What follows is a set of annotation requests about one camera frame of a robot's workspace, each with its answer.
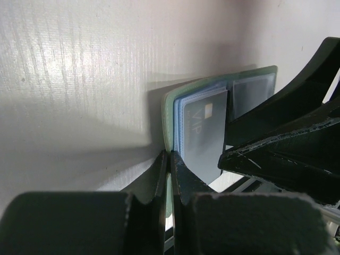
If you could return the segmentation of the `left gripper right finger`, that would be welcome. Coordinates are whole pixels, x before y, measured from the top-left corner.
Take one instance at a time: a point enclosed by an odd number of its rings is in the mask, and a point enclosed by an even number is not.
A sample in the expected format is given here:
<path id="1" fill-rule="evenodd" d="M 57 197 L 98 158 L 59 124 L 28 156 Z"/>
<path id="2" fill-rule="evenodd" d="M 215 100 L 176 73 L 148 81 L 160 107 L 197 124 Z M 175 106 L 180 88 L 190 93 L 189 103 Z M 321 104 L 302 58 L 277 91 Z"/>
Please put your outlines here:
<path id="1" fill-rule="evenodd" d="M 331 254 L 314 201 L 300 193 L 217 193 L 171 153 L 175 254 Z"/>

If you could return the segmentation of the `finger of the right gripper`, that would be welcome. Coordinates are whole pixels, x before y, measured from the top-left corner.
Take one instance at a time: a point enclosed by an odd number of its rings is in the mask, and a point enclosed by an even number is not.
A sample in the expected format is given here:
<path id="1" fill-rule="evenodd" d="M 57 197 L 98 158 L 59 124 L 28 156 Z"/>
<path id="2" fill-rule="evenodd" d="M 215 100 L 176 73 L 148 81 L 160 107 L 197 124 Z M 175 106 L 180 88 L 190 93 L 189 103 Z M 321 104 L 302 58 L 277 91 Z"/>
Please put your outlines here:
<path id="1" fill-rule="evenodd" d="M 339 101 L 227 150 L 218 166 L 338 208 Z"/>
<path id="2" fill-rule="evenodd" d="M 338 70 L 339 38 L 327 37 L 289 84 L 227 124 L 225 144 L 241 145 L 317 109 Z"/>

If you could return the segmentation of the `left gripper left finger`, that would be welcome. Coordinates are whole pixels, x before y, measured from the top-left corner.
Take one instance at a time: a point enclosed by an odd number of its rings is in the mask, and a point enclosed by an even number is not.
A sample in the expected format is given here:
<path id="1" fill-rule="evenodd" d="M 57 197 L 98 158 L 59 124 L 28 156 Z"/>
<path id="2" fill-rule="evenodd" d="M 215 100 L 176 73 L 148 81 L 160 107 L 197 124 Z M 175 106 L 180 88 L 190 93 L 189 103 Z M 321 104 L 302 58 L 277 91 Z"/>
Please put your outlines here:
<path id="1" fill-rule="evenodd" d="M 27 192 L 1 219 L 1 254 L 163 254 L 168 154 L 122 191 Z"/>

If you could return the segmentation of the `green leather card holder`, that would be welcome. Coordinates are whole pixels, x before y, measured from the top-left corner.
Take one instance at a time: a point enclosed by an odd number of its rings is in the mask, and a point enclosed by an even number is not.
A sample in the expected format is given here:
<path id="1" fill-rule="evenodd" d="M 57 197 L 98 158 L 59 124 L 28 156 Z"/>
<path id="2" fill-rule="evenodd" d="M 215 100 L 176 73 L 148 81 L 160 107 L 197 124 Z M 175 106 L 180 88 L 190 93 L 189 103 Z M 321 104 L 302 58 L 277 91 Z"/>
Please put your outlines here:
<path id="1" fill-rule="evenodd" d="M 192 82 L 188 82 L 170 92 L 168 92 L 162 104 L 162 125 L 164 143 L 167 152 L 176 151 L 181 155 L 183 146 L 183 103 L 186 100 L 204 95 L 209 91 L 228 91 L 227 108 L 226 108 L 226 124 L 233 121 L 233 82 L 239 79 L 257 77 L 260 75 L 275 74 L 277 77 L 278 68 L 275 65 L 262 67 L 259 69 L 248 70 L 238 73 L 223 74 L 208 78 L 200 78 Z"/>

